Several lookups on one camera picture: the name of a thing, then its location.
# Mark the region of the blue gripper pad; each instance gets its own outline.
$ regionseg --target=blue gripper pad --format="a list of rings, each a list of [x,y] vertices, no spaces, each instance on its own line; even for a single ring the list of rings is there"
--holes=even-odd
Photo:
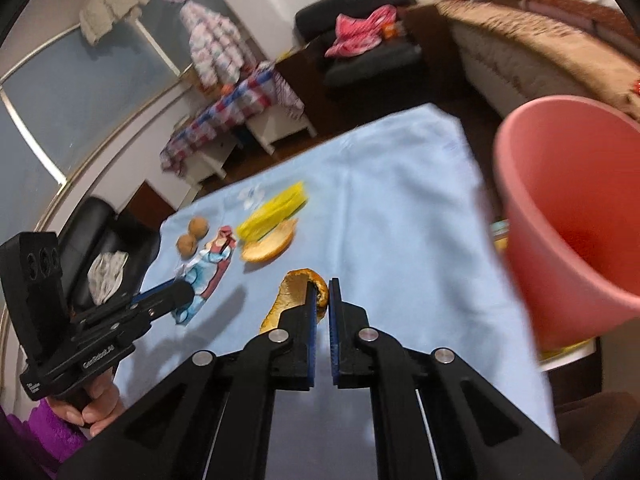
[[[338,323],[335,313],[337,302],[340,301],[341,299],[339,285],[334,286],[334,280],[331,280],[329,286],[329,346],[331,350],[331,375],[334,378],[334,386],[338,385],[338,363],[340,362],[340,346],[338,345]]]
[[[310,309],[309,341],[306,343],[307,377],[309,387],[313,388],[316,385],[316,332],[318,331],[318,295],[314,286],[306,290],[306,305]]]

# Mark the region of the bed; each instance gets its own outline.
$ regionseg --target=bed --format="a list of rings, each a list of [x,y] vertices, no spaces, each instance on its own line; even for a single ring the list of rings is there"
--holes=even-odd
[[[237,226],[251,210],[304,181],[292,245],[268,264],[236,252],[212,297],[186,325],[157,320],[116,374],[131,404],[199,349],[237,351],[253,336],[285,273],[308,267],[340,278],[345,301],[408,348],[448,346],[548,434],[556,426],[523,304],[479,207],[481,177],[460,124],[433,105],[388,116],[315,147],[171,216],[143,290],[175,275],[177,237],[205,216]],[[332,387],[327,320],[316,343],[316,387],[278,392],[266,478],[376,478],[366,390]]]
[[[640,118],[640,41],[614,0],[418,1],[447,17],[466,78],[503,117],[573,94]]]

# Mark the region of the pink bucket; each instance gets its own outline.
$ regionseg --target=pink bucket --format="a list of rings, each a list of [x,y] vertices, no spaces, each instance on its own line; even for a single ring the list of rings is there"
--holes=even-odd
[[[640,315],[640,126],[602,103],[537,99],[500,126],[507,256],[540,349]]]

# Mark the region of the striped cloth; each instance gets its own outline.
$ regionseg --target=striped cloth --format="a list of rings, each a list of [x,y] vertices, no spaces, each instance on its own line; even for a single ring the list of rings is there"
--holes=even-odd
[[[272,66],[262,66],[242,81],[229,95],[205,108],[196,119],[174,133],[160,153],[163,171],[184,175],[182,162],[216,135],[260,114],[273,105],[281,105],[290,115],[300,117],[302,101]]]

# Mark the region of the black armchair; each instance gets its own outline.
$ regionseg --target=black armchair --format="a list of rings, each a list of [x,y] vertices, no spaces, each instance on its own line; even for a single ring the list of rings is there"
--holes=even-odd
[[[296,30],[307,44],[305,55],[321,74],[327,96],[350,126],[417,106],[428,99],[427,65],[411,37],[383,41],[376,48],[347,59],[328,59],[335,41],[338,14],[366,18],[386,4],[413,5],[415,0],[320,0],[296,13]]]
[[[76,312],[95,306],[87,273],[101,253],[129,253],[118,292],[135,294],[149,265],[158,256],[160,233],[143,226],[127,211],[118,214],[104,200],[90,196],[76,207],[60,236],[62,289],[66,304]]]

